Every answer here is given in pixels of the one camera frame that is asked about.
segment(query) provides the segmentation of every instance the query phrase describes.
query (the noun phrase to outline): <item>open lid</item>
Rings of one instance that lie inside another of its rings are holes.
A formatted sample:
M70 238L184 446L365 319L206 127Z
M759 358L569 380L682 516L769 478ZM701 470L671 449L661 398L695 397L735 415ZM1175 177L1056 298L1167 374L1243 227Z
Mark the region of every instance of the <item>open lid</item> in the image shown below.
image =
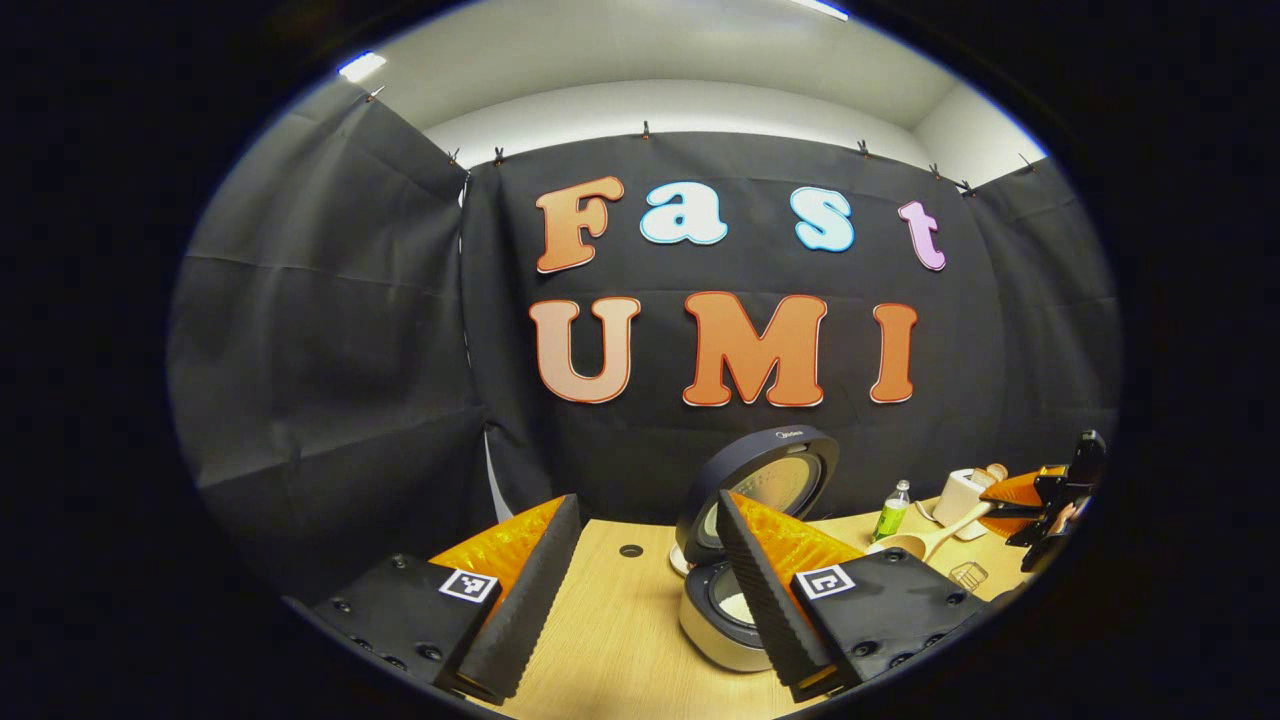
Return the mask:
M676 523L676 544L694 565L723 560L724 544L716 530L722 489L804 518L838 459L836 441L809 425L771 428L733 441L698 471Z

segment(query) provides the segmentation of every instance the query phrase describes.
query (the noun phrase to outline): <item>wooden table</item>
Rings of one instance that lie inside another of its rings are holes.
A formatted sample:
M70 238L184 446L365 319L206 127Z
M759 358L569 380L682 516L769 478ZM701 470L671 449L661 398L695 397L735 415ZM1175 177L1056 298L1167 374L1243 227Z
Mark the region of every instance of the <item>wooden table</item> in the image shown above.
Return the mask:
M932 512L936 502L923 505ZM867 550L878 515L812 525ZM931 529L938 525L913 503L900 532ZM676 616L685 579L668 560L675 542L676 529L667 525L589 521L518 693L502 707L476 702L518 720L753 720L820 702L795 703L772 670L721 669L689 642ZM623 557L618 553L623 544L637 544L644 553ZM929 565L947 574L977 561L988 577L974 594L991 600L1030 577L1019 570L1025 552L987 533L969 542L947 541Z

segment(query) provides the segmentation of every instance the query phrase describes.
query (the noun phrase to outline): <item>white wall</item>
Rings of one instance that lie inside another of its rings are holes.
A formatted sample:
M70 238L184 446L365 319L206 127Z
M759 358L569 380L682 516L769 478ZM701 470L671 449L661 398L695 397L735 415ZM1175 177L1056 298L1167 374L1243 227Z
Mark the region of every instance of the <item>white wall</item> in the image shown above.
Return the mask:
M801 95L701 81L631 81L554 90L492 105L426 131L463 168L576 140L659 132L719 131L774 135L858 147L928 168L924 145L895 124Z
M1019 152L1032 163L1044 158L1018 123L964 83L915 126L915 137L943 177L974 187L1024 167Z

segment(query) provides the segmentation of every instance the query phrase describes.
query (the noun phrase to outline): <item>light blue letter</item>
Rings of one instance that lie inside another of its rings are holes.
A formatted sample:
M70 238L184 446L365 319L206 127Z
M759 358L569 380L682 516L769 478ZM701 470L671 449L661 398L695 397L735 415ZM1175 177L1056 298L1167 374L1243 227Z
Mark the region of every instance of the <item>light blue letter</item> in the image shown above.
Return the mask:
M796 223L796 237L809 250L844 252L854 245L854 214L845 196L818 187L801 187L791 193L791 209L803 222Z
M681 202L667 205L677 195ZM673 182L655 187L646 200L654 209L640 218L640 233L652 242L690 240L698 245L710 245L728 234L728 225L719 219L719 196L700 182Z

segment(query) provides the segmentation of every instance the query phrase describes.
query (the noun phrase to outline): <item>plastic bottle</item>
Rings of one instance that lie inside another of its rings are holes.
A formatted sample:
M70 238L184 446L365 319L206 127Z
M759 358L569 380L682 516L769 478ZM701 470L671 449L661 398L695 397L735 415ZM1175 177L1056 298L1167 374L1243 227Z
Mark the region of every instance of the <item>plastic bottle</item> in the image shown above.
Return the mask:
M902 516L906 515L906 507L911 503L911 498L906 495L910 487L911 483L909 480L899 480L893 495L884 498L884 507L881 510L879 520L876 521L876 533L872 536L872 542L887 538L901 527Z

